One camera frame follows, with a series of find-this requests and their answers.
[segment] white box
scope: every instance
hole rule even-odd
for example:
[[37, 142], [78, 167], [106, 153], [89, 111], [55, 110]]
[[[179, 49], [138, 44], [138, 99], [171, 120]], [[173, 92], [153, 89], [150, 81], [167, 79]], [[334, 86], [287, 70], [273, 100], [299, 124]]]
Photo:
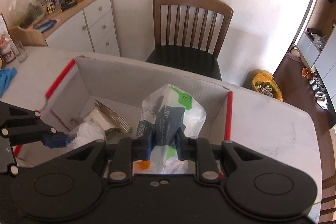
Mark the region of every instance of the white box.
[[[220, 144], [224, 138], [229, 139], [232, 92], [221, 85], [194, 78], [193, 74], [185, 76], [179, 72], [165, 70], [163, 66], [153, 67], [149, 63], [134, 65], [127, 59], [109, 61], [79, 56], [66, 66], [47, 91], [41, 118], [57, 131], [67, 133], [72, 129], [70, 119], [84, 117], [95, 107], [97, 99], [136, 130], [142, 101], [163, 85], [172, 84], [192, 95], [204, 107], [207, 117], [200, 132], [201, 137], [214, 144]], [[36, 150], [38, 146], [43, 150], [42, 162], [55, 156], [55, 152], [48, 152], [50, 149], [42, 148], [41, 144], [25, 146], [31, 145], [34, 148], [30, 149]], [[40, 163], [37, 159], [29, 161], [25, 157], [25, 160]]]

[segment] green label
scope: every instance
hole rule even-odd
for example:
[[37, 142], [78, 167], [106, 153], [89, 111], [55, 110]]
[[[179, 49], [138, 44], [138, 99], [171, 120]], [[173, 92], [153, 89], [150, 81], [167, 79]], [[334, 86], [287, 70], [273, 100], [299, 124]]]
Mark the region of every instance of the green label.
[[175, 88], [173, 85], [170, 86], [172, 90], [176, 91], [178, 94], [178, 102], [181, 105], [185, 106], [186, 110], [191, 110], [191, 104], [192, 104], [192, 97], [188, 93], [180, 92], [177, 88]]

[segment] wooden chair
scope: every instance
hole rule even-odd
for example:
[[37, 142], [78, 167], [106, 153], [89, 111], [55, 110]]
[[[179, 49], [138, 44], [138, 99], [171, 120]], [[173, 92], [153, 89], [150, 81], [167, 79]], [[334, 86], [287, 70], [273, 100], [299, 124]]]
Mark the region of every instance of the wooden chair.
[[[332, 187], [334, 185], [336, 185], [336, 175], [333, 175], [333, 176], [331, 176], [329, 178], [326, 178], [322, 181], [322, 190], [327, 189], [329, 187]], [[336, 195], [329, 196], [327, 198], [322, 198], [321, 204], [333, 201], [335, 199], [336, 199]], [[320, 211], [320, 216], [330, 214], [330, 213], [333, 213], [333, 212], [336, 212], [336, 208], [321, 210]], [[335, 224], [336, 220], [319, 222], [319, 223], [321, 223], [321, 224]]]
[[[167, 28], [166, 28], [166, 43], [161, 45], [161, 6], [168, 5], [167, 12]], [[177, 5], [177, 13], [175, 20], [174, 45], [169, 45], [170, 22], [171, 22], [171, 6]], [[179, 36], [179, 26], [181, 17], [181, 6], [186, 6], [184, 17], [184, 29], [182, 35], [182, 46], [177, 45]], [[189, 25], [189, 10], [190, 7], [196, 7], [193, 27], [190, 37], [190, 46], [185, 47]], [[204, 17], [198, 39], [198, 47], [193, 48], [195, 34], [197, 29], [197, 21], [199, 9], [204, 9]], [[205, 51], [201, 50], [203, 38], [205, 35], [206, 21], [208, 12], [213, 12], [211, 27], [206, 42]], [[213, 37], [217, 14], [224, 16], [221, 23], [219, 35], [213, 50], [213, 53], [208, 53], [210, 43]], [[181, 70], [194, 72], [200, 75], [205, 75], [211, 78], [221, 80], [221, 72], [217, 62], [217, 57], [223, 45], [230, 21], [233, 15], [233, 10], [219, 0], [153, 0], [153, 16], [154, 16], [154, 37], [155, 50], [149, 56], [147, 62], [173, 67]]]

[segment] brown floor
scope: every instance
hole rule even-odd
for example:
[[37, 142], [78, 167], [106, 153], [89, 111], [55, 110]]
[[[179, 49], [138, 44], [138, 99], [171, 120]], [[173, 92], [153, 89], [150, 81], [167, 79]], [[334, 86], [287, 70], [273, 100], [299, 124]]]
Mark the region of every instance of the brown floor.
[[[308, 80], [301, 76], [304, 67], [290, 58], [284, 57], [276, 72], [274, 80], [278, 84], [284, 102], [306, 111], [312, 118], [320, 148], [322, 179], [335, 174], [335, 157], [329, 129], [334, 125], [334, 116], [323, 110], [315, 100], [314, 92]], [[335, 195], [335, 186], [322, 191], [322, 197]], [[323, 209], [334, 207], [325, 203]], [[332, 214], [321, 216], [320, 222], [332, 220]]]

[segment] triangular cutout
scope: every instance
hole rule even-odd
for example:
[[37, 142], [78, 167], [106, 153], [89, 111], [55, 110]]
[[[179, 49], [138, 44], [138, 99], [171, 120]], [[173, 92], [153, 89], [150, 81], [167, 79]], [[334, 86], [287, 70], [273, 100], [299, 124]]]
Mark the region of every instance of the triangular cutout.
[[234, 150], [238, 154], [238, 156], [241, 158], [243, 161], [249, 161], [249, 160], [261, 160], [261, 158], [255, 154], [250, 153], [249, 151], [246, 151], [242, 149], [239, 146], [234, 147]]
[[11, 116], [25, 116], [28, 115], [28, 112], [15, 108], [15, 107], [8, 107], [9, 113]]
[[91, 154], [94, 147], [88, 147], [82, 151], [77, 152], [74, 155], [67, 157], [68, 160], [86, 160], [88, 156]]

